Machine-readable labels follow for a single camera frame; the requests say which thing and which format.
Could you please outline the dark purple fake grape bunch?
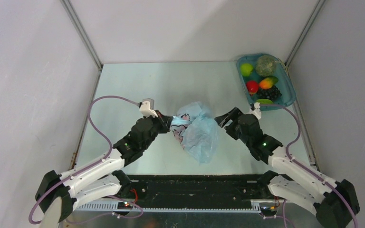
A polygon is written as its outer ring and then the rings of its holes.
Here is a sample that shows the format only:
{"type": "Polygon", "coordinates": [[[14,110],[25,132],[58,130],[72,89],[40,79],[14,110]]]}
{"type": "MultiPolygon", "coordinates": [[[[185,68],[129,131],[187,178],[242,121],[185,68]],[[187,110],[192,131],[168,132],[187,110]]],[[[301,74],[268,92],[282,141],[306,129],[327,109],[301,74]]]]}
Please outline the dark purple fake grape bunch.
{"type": "Polygon", "coordinates": [[[273,85],[270,89],[260,88],[256,95],[258,99],[268,99],[273,102],[282,97],[281,91],[275,85],[273,85]]]}

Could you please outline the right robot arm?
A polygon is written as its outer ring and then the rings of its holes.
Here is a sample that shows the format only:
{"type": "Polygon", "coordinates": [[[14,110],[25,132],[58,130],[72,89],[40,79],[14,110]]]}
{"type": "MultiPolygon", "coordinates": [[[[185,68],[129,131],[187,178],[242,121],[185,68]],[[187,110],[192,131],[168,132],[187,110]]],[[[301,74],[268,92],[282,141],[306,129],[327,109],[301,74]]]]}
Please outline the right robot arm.
{"type": "Polygon", "coordinates": [[[231,138],[245,144],[253,158],[274,169],[258,180],[258,194],[265,199],[276,196],[295,203],[325,228],[345,228],[351,222],[357,228],[360,205],[354,185],[309,168],[289,152],[288,145],[265,134],[259,124],[260,107],[255,103],[247,114],[235,107],[215,118],[231,138]]]}

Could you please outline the light blue printed plastic bag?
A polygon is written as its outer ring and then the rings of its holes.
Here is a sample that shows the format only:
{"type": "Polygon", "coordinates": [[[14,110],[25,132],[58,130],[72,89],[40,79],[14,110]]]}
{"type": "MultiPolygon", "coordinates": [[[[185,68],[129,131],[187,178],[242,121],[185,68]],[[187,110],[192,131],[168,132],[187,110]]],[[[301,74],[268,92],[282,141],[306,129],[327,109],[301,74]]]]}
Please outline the light blue printed plastic bag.
{"type": "Polygon", "coordinates": [[[185,152],[199,164],[210,163],[218,148],[218,125],[201,102],[183,106],[173,116],[170,131],[185,152]]]}

